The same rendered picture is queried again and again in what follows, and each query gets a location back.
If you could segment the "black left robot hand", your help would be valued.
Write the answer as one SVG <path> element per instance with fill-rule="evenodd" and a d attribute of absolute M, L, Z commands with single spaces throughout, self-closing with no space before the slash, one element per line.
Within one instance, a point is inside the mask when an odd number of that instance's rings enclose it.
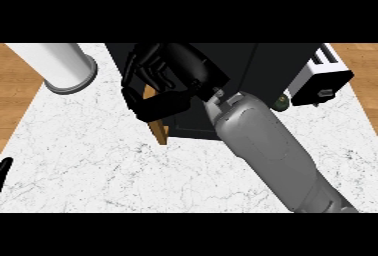
<path fill-rule="evenodd" d="M 4 180 L 5 180 L 5 175 L 7 175 L 7 172 L 8 172 L 8 170 L 10 170 L 11 163 L 13 163 L 13 158 L 11 158 L 11 157 L 5 157 L 5 158 L 0 161 L 0 191 L 1 191 L 1 189 L 2 189 L 2 184 L 4 184 Z"/>

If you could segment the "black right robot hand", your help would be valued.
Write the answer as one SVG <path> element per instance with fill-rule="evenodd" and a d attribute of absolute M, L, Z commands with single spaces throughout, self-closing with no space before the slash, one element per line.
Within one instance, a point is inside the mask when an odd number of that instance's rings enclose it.
<path fill-rule="evenodd" d="M 147 99 L 129 86 L 132 76 L 157 91 Z M 151 122 L 184 112 L 193 97 L 208 101 L 228 80 L 188 43 L 137 43 L 126 56 L 120 93 L 137 119 Z"/>

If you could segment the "dark grey cabinet door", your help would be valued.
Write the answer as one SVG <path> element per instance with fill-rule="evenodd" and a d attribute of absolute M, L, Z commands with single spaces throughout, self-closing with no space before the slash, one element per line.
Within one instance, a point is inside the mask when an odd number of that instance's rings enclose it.
<path fill-rule="evenodd" d="M 271 107 L 320 44 L 193 43 L 193 46 L 230 78 L 219 102 L 236 92 L 246 92 Z M 218 139 L 197 98 L 191 99 L 190 109 L 163 118 L 162 123 L 169 137 Z"/>

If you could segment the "wooden cabinet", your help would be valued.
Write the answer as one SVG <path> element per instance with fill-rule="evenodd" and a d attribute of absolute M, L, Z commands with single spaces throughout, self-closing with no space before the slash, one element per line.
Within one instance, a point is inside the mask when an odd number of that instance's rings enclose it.
<path fill-rule="evenodd" d="M 147 99 L 157 94 L 156 90 L 144 85 L 143 98 Z M 157 144 L 165 145 L 168 139 L 168 127 L 162 124 L 160 120 L 147 123 L 150 132 L 156 138 Z"/>

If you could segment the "dark green wine bottle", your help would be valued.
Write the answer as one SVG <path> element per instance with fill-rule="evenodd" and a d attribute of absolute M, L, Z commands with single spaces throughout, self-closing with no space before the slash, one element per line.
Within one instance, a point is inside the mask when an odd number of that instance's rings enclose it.
<path fill-rule="evenodd" d="M 271 106 L 271 109 L 277 112 L 284 111 L 289 108 L 289 98 L 284 94 L 281 94 Z"/>

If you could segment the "white cylindrical appliance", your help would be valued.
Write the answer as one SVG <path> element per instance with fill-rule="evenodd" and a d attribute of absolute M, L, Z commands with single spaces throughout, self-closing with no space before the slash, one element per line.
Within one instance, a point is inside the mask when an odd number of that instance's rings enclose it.
<path fill-rule="evenodd" d="M 44 79 L 47 89 L 69 95 L 79 92 L 97 75 L 97 63 L 76 43 L 7 43 Z"/>

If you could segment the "white and black toaster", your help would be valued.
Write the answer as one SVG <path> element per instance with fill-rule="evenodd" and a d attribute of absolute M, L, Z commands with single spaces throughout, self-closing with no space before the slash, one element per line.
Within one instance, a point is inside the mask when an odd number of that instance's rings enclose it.
<path fill-rule="evenodd" d="M 301 106 L 327 102 L 352 77 L 354 73 L 330 44 L 323 43 L 287 86 L 290 104 Z"/>

